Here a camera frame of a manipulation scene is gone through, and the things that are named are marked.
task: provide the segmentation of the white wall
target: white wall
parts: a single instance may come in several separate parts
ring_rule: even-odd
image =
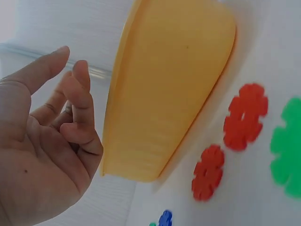
[[[13,1],[16,33],[10,44],[39,52],[68,45],[72,59],[112,69],[133,0],[0,0],[0,8]],[[11,26],[12,15],[5,20]]]
[[[11,53],[0,53],[0,78],[22,68],[32,59]],[[32,109],[42,105],[51,94],[61,75],[47,82],[32,97]],[[91,79],[91,94],[95,101],[96,129],[102,136],[103,120],[108,95],[109,81]],[[84,197],[57,218],[41,226],[124,226],[135,182],[122,178],[96,174]]]

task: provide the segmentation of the plastic toy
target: plastic toy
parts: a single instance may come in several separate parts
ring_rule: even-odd
[[[230,116],[224,123],[224,143],[233,151],[243,151],[261,132],[260,116],[268,113],[268,98],[264,88],[256,83],[246,84],[229,106]]]
[[[292,98],[283,109],[285,127],[276,127],[270,144],[276,156],[270,168],[278,185],[285,186],[285,193],[301,197],[301,99]]]
[[[218,145],[211,145],[202,153],[201,160],[194,169],[191,188],[195,200],[208,201],[222,179],[223,150]]]
[[[221,75],[235,32],[215,0],[134,3],[112,72],[103,175],[160,175]]]
[[[162,216],[159,219],[159,226],[172,226],[172,219],[173,214],[171,211],[166,210],[163,212]]]

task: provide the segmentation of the fingernail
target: fingernail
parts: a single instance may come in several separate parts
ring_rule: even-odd
[[[55,52],[56,53],[65,53],[65,52],[68,52],[68,51],[69,51],[69,47],[68,46],[63,46],[63,47],[58,48]]]

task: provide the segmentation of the snowflake building block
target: snowflake building block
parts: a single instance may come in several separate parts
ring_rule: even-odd
[[[276,156],[270,165],[276,184],[285,186],[285,193],[301,197],[301,99],[292,98],[283,109],[285,127],[276,127],[270,149]]]
[[[220,146],[211,145],[202,153],[201,160],[194,169],[191,189],[195,200],[208,201],[222,179],[224,152]]]
[[[162,216],[159,219],[159,225],[158,226],[172,226],[173,223],[171,221],[173,217],[173,214],[171,211],[166,210],[163,212]]]
[[[243,151],[247,143],[259,136],[262,124],[259,117],[268,113],[268,98],[264,88],[256,83],[246,84],[229,106],[230,115],[224,123],[224,143],[233,151]]]

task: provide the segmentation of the palm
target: palm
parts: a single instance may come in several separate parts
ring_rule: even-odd
[[[17,105],[7,106],[8,101],[0,99],[1,107],[12,110],[0,111],[0,204],[12,225],[32,225],[60,214],[79,200],[97,169],[102,146],[82,64],[67,73],[47,104],[31,115],[32,90],[26,81],[13,80],[9,101]],[[0,95],[11,90],[10,82],[0,83]],[[58,116],[67,99],[72,108]]]

